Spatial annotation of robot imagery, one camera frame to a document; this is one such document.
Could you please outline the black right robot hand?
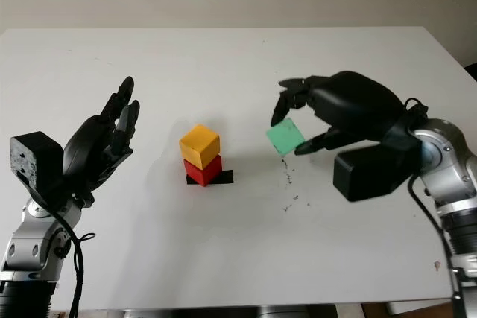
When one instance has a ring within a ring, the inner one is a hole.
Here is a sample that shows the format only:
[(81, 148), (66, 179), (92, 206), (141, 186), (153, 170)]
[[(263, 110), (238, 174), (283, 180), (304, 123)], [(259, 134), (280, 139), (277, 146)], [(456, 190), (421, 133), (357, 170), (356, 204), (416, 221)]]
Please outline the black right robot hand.
[(309, 106), (329, 125), (327, 132), (294, 149), (297, 156), (332, 150), (359, 141), (381, 141), (405, 112), (403, 102), (382, 84), (353, 71), (329, 77), (312, 75), (279, 82), (280, 92), (271, 126), (285, 119), (290, 109)]

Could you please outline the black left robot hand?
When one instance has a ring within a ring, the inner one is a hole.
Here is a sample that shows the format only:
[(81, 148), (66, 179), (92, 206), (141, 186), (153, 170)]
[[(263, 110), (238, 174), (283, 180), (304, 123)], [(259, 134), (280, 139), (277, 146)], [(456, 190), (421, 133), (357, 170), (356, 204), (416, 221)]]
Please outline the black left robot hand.
[(126, 77), (101, 113), (88, 118), (64, 149), (63, 178), (80, 208), (94, 203), (92, 192), (133, 153), (130, 141), (140, 111), (139, 102), (131, 100), (133, 88), (133, 78)]

